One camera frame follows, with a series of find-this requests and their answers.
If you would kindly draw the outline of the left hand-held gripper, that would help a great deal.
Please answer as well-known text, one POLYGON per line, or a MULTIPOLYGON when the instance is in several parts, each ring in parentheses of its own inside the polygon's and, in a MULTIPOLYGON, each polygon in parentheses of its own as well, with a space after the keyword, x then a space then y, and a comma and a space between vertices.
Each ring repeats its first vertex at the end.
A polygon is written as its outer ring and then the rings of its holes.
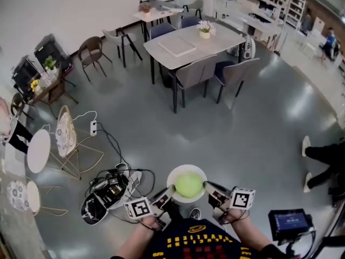
POLYGON ((175 185, 170 185, 160 191, 150 200, 147 197, 125 202, 125 210, 132 220, 140 220, 146 216, 153 216, 159 226, 158 230, 165 230, 171 223, 171 217, 165 209, 176 191, 175 185))

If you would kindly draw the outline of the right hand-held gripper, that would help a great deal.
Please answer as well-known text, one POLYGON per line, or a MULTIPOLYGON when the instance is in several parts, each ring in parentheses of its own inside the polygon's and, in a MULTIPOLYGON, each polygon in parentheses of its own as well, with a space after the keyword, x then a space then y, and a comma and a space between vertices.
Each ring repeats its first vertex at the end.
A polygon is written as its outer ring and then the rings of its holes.
POLYGON ((239 188, 237 186, 227 189, 212 182, 204 181, 203 188, 208 193, 208 202, 213 207, 212 217, 219 224, 232 224, 249 216, 249 209, 253 205, 256 191, 252 189, 239 188), (239 210, 240 215, 227 219, 231 210, 239 210))

